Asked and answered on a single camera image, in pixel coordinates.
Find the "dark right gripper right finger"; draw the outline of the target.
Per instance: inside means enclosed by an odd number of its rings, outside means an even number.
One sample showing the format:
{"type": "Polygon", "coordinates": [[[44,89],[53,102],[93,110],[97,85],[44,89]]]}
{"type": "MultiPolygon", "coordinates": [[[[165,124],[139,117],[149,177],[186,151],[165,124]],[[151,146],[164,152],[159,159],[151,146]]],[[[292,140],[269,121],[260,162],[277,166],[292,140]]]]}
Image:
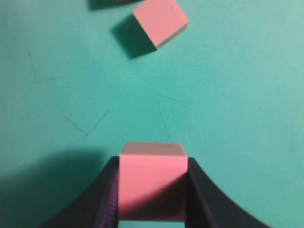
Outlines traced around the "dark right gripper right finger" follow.
{"type": "Polygon", "coordinates": [[[186,187],[186,228],[269,227],[229,198],[194,158],[188,158],[186,187]]]}

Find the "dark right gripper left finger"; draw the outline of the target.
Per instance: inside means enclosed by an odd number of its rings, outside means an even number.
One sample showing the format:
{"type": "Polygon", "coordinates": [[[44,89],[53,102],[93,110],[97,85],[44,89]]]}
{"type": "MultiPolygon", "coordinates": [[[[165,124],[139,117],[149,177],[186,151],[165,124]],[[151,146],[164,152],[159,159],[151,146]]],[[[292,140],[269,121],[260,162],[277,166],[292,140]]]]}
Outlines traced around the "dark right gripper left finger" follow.
{"type": "Polygon", "coordinates": [[[39,228],[117,228],[119,157],[112,156],[96,179],[39,228]]]}

